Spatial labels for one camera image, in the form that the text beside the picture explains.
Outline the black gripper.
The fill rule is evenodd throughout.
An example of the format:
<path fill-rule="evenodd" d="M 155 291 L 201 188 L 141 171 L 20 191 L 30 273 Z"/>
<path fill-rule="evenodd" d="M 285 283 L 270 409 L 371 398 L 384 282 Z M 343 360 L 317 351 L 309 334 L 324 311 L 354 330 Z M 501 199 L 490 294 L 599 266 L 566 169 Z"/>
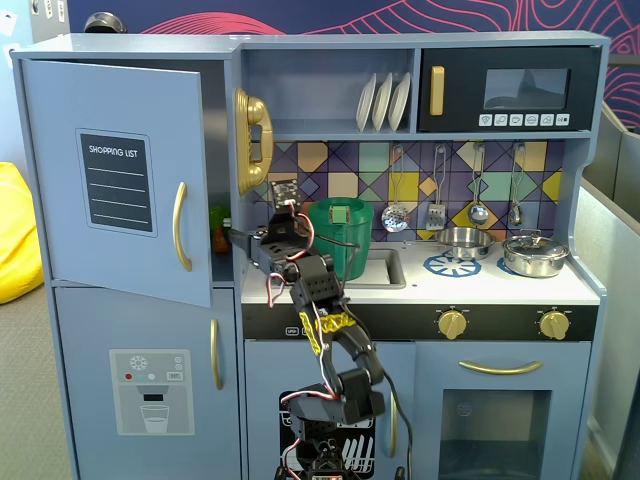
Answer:
<path fill-rule="evenodd" d="M 282 274 L 292 257 L 308 246 L 308 238 L 297 232 L 300 207 L 299 183 L 295 179 L 269 183 L 273 215 L 267 225 L 249 232 L 234 228 L 227 236 L 232 245 L 250 251 L 252 262 L 265 274 Z"/>

